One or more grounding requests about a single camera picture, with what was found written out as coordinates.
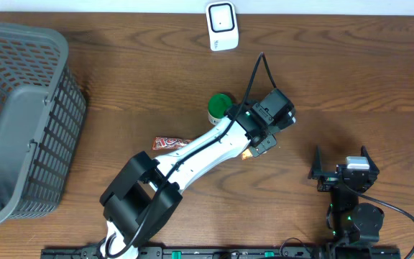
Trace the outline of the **orange snack packet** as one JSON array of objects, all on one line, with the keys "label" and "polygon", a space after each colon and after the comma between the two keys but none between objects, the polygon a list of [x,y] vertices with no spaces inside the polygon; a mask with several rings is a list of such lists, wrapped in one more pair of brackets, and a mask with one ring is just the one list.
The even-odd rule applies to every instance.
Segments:
[{"label": "orange snack packet", "polygon": [[253,154],[251,153],[250,150],[245,150],[242,154],[241,154],[241,158],[242,160],[246,160],[248,158],[252,158]]}]

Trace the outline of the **green lid white jar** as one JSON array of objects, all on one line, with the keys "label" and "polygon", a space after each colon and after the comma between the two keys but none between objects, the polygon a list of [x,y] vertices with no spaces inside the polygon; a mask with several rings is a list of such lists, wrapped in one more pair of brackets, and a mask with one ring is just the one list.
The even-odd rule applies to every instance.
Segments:
[{"label": "green lid white jar", "polygon": [[232,100],[226,94],[215,94],[208,102],[208,120],[217,125],[224,118],[225,111],[232,105]]}]

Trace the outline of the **orange red candy wrapper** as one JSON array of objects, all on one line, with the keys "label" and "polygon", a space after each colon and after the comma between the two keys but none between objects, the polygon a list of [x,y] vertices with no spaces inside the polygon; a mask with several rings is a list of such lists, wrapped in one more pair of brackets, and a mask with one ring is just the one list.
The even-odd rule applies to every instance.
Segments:
[{"label": "orange red candy wrapper", "polygon": [[176,137],[156,136],[152,143],[152,150],[177,150],[190,144],[193,140]]}]

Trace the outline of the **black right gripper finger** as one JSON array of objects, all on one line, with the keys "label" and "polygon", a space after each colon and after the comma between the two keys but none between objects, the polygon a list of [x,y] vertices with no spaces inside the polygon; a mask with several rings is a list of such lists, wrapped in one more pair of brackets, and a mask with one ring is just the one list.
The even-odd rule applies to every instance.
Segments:
[{"label": "black right gripper finger", "polygon": [[362,145],[361,147],[361,156],[367,159],[368,164],[369,164],[369,169],[371,171],[379,171],[379,168],[376,166],[373,159],[371,159],[371,157],[369,156],[369,153],[367,152],[367,148],[364,145]]},{"label": "black right gripper finger", "polygon": [[312,162],[310,173],[322,173],[321,151],[319,146],[316,146],[314,160]]}]

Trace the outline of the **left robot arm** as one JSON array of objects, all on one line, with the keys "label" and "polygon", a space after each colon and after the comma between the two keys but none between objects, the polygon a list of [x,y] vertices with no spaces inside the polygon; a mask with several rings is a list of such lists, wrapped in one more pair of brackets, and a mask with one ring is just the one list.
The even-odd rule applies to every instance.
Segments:
[{"label": "left robot arm", "polygon": [[226,109],[217,125],[178,150],[156,158],[131,157],[99,199],[108,232],[103,258],[137,258],[167,223],[184,190],[225,160],[248,150],[258,157],[277,144],[275,134],[295,124],[295,106],[274,88],[261,101]]}]

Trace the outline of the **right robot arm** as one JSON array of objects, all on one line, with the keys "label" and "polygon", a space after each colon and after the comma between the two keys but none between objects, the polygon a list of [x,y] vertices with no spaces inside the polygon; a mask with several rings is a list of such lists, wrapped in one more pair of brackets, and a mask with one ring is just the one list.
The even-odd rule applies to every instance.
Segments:
[{"label": "right robot arm", "polygon": [[377,180],[380,170],[361,147],[359,156],[346,157],[336,170],[325,171],[317,148],[309,178],[317,180],[317,191],[329,192],[331,205],[326,224],[334,231],[333,239],[311,252],[312,258],[373,259],[373,244],[380,239],[384,221],[381,208],[359,202],[359,197]]}]

